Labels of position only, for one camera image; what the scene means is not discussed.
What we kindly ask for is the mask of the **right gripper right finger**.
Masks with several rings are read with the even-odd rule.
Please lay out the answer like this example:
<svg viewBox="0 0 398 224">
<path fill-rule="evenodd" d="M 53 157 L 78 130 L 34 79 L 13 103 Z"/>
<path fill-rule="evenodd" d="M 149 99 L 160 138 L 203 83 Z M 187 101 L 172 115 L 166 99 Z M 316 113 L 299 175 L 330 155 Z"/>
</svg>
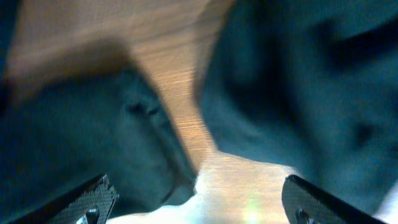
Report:
<svg viewBox="0 0 398 224">
<path fill-rule="evenodd" d="M 297 175 L 285 178 L 282 205 L 291 224 L 386 224 Z"/>
</svg>

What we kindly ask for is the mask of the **black trousers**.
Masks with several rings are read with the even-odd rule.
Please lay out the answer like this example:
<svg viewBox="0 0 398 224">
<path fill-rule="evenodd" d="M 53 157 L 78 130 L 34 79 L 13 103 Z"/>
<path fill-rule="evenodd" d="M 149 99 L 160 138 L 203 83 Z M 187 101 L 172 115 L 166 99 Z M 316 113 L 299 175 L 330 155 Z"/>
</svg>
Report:
<svg viewBox="0 0 398 224">
<path fill-rule="evenodd" d="M 1 221 L 104 174 L 112 216 L 181 205 L 196 173 L 155 91 L 130 68 L 49 86 L 1 117 Z"/>
</svg>

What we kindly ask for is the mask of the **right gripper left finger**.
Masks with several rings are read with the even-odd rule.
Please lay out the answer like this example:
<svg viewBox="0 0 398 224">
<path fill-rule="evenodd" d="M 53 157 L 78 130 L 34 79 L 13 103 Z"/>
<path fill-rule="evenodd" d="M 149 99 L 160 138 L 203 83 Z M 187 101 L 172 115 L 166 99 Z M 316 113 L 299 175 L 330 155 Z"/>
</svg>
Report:
<svg viewBox="0 0 398 224">
<path fill-rule="evenodd" d="M 106 224 L 119 194 L 107 175 L 98 175 L 11 224 Z"/>
</svg>

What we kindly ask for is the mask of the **crumpled black clothes pile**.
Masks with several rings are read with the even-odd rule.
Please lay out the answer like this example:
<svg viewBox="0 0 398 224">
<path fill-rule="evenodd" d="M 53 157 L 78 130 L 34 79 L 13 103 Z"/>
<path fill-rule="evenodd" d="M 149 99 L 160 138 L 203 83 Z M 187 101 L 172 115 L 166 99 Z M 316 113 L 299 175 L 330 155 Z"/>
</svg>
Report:
<svg viewBox="0 0 398 224">
<path fill-rule="evenodd" d="M 219 150 L 374 214 L 397 182 L 397 2 L 236 1 L 198 104 Z"/>
</svg>

